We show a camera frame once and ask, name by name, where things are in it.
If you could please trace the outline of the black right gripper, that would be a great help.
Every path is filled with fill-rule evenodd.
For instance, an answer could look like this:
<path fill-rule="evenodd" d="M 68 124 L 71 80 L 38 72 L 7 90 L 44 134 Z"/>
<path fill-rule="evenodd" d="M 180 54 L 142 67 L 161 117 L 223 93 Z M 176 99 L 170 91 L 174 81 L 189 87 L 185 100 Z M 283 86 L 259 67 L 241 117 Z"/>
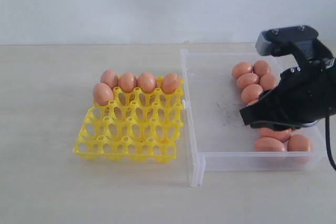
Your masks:
<path fill-rule="evenodd" d="M 273 95 L 277 111 L 271 104 Z M 335 115 L 335 66 L 287 69 L 274 91 L 263 91 L 258 100 L 239 110 L 245 126 L 271 130 L 310 127 Z"/>

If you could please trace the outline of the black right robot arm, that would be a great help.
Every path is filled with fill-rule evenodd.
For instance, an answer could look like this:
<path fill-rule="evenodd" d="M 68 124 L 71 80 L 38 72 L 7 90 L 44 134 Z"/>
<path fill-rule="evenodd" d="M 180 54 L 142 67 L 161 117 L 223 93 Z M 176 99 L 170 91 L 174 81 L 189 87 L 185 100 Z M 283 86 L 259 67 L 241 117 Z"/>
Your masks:
<path fill-rule="evenodd" d="M 335 114 L 335 57 L 319 40 L 278 44 L 272 56 L 293 55 L 297 66 L 280 74 L 278 85 L 240 110 L 245 125 L 275 131 L 311 127 Z"/>

